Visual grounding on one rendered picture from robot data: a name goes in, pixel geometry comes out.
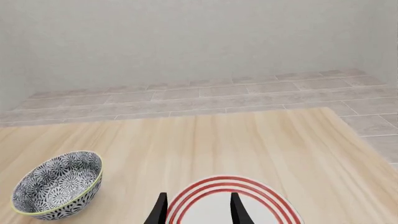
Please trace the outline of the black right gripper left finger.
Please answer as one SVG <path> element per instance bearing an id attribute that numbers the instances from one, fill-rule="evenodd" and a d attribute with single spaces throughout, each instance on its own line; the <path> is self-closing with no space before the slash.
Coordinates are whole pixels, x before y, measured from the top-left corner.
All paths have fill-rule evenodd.
<path id="1" fill-rule="evenodd" d="M 168 198 L 166 192 L 161 192 L 153 209 L 144 224 L 165 224 L 167 219 Z"/>

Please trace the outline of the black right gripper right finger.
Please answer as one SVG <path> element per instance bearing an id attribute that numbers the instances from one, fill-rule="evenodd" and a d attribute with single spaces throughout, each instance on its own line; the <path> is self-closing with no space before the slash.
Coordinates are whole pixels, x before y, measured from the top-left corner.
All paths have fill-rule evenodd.
<path id="1" fill-rule="evenodd" d="M 233 224 L 254 224 L 236 192 L 231 194 L 230 210 Z"/>

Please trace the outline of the white plate with red rings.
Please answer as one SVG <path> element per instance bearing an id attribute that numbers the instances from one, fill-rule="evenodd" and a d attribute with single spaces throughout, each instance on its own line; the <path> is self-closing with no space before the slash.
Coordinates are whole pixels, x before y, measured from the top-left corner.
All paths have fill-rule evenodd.
<path id="1" fill-rule="evenodd" d="M 233 224 L 233 193 L 252 224 L 304 224 L 296 208 L 276 190 L 236 175 L 214 175 L 186 186 L 169 203 L 166 224 Z"/>

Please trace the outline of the black and white patterned bowl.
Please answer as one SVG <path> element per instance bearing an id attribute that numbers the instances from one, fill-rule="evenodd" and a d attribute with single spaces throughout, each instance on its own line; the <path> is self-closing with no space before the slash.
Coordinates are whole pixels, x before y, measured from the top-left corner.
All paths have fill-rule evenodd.
<path id="1" fill-rule="evenodd" d="M 83 210 L 95 198 L 103 161 L 91 151 L 73 151 L 32 169 L 12 192 L 11 206 L 38 220 L 61 220 Z"/>

